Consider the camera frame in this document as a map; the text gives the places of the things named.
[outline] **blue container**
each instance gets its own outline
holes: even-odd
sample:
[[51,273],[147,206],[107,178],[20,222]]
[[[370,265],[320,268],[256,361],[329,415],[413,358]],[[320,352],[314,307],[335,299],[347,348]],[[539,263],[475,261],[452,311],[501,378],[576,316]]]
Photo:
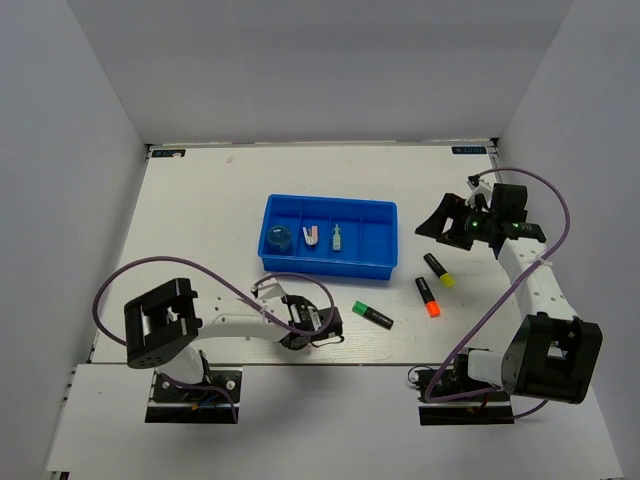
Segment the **blue container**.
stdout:
[[[342,248],[332,249],[338,224]],[[302,227],[318,226],[318,244],[309,249]],[[267,241],[273,227],[291,231],[287,253]],[[395,203],[348,198],[271,195],[262,221],[258,256],[271,272],[301,272],[388,280],[398,264],[398,209]]]

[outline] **white tabletop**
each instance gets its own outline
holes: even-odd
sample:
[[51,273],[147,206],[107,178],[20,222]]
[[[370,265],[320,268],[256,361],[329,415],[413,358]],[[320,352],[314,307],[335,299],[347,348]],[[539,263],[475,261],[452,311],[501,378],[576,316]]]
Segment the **white tabletop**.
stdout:
[[[208,339],[194,346],[215,364],[418,364],[440,362],[509,286],[484,244],[471,252],[414,234],[447,192],[468,194],[467,176],[490,168],[487,155],[453,155],[449,146],[250,146],[189,148],[181,158],[150,158],[120,264],[151,255],[185,257],[248,291],[265,272],[257,256],[267,197],[272,193],[388,200],[398,206],[398,266],[391,280],[323,277],[344,321],[346,341],[290,352],[252,339]],[[443,287],[422,257],[432,252],[457,284]],[[178,276],[200,298],[228,296],[188,267],[153,264],[118,279],[102,318],[124,338],[124,304]],[[429,281],[442,308],[428,317],[414,279]],[[327,306],[317,287],[283,282],[289,293]],[[351,312],[360,300],[395,320],[384,330]],[[508,301],[471,345],[504,349],[521,318]],[[126,361],[125,349],[99,336],[93,362]]]
[[[72,480],[621,476],[590,391],[515,425],[420,426],[406,367],[249,366],[238,425],[144,423],[150,370],[80,365],[47,469]],[[537,400],[514,398],[522,412]]]

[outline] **green highlighter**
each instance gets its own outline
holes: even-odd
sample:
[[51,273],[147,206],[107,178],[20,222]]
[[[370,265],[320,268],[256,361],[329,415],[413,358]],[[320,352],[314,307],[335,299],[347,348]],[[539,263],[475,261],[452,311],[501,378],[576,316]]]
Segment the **green highlighter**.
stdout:
[[367,320],[371,320],[376,325],[380,325],[382,328],[391,330],[391,327],[393,327],[393,320],[362,302],[354,303],[351,310]]

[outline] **white wall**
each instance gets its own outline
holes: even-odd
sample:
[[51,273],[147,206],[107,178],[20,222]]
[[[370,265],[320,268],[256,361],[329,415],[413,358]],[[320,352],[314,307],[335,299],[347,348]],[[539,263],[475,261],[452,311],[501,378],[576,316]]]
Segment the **white wall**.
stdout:
[[147,143],[498,136],[572,0],[69,0]]
[[0,15],[0,465],[38,478],[144,147],[64,0]]
[[[555,270],[603,329],[594,385],[628,479],[640,479],[639,112],[640,3],[576,0],[500,141],[503,163],[545,175],[571,208]],[[529,204],[557,238],[553,196],[536,187]]]

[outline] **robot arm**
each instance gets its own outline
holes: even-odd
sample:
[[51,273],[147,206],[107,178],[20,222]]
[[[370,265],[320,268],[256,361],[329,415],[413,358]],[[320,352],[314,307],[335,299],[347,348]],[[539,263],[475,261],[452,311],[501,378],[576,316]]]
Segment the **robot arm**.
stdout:
[[308,331],[309,336],[290,332],[237,299],[218,297],[206,308],[204,318],[198,318],[193,304],[197,292],[191,289],[188,279],[176,278],[125,305],[128,366],[156,368],[175,380],[200,383],[207,363],[203,354],[189,345],[196,339],[261,338],[280,343],[289,350],[300,350],[312,340],[342,335],[342,320],[337,308],[329,327],[321,334],[315,334],[331,309],[318,310],[302,296],[285,294],[275,280],[260,285],[253,294],[265,311],[288,319],[289,326]]
[[[469,186],[470,198],[446,194],[416,233],[465,250],[474,240],[488,243],[513,284],[547,248],[540,227],[526,222],[526,187],[496,184],[491,190],[477,177],[470,177]],[[452,224],[445,232],[447,219]],[[600,328],[579,318],[548,262],[520,284],[516,298],[523,322],[507,350],[460,354],[464,371],[456,376],[461,382],[470,378],[499,386],[510,395],[582,402],[602,344]]]

